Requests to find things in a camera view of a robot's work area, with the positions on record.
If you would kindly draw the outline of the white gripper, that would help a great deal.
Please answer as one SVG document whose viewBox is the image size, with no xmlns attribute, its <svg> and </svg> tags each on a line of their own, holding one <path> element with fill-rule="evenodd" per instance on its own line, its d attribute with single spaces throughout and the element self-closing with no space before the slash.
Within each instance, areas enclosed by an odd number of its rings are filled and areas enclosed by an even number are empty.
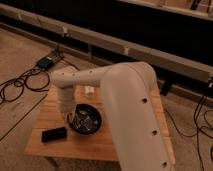
<svg viewBox="0 0 213 171">
<path fill-rule="evenodd" d="M 73 87 L 69 88 L 58 88 L 58 105 L 61 113 L 68 113 L 68 122 L 72 123 L 74 119 L 74 113 L 72 111 L 75 108 L 75 98 L 74 98 L 75 89 Z"/>
</svg>

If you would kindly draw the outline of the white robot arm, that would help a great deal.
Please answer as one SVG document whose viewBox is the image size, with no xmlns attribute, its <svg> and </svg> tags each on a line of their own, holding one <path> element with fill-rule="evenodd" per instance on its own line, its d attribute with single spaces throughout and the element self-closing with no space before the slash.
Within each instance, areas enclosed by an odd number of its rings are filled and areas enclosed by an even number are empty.
<svg viewBox="0 0 213 171">
<path fill-rule="evenodd" d="M 72 111 L 74 85 L 98 86 L 122 171 L 175 171 L 151 101 L 156 74 L 145 62 L 124 62 L 51 74 L 59 110 Z"/>
</svg>

